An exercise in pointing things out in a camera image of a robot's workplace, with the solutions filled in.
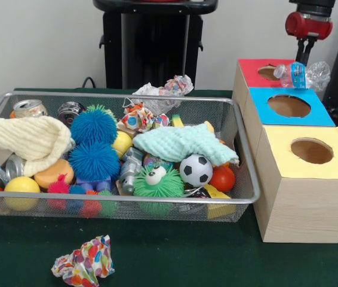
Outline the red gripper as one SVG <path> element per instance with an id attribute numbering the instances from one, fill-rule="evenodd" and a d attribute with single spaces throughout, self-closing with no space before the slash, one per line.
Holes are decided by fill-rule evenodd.
<path id="1" fill-rule="evenodd" d="M 292 12 L 285 21 L 285 30 L 288 35 L 297 38 L 297 62 L 307 65 L 312 48 L 318 40 L 326 39 L 333 29 L 331 18 L 315 16 L 300 12 Z"/>

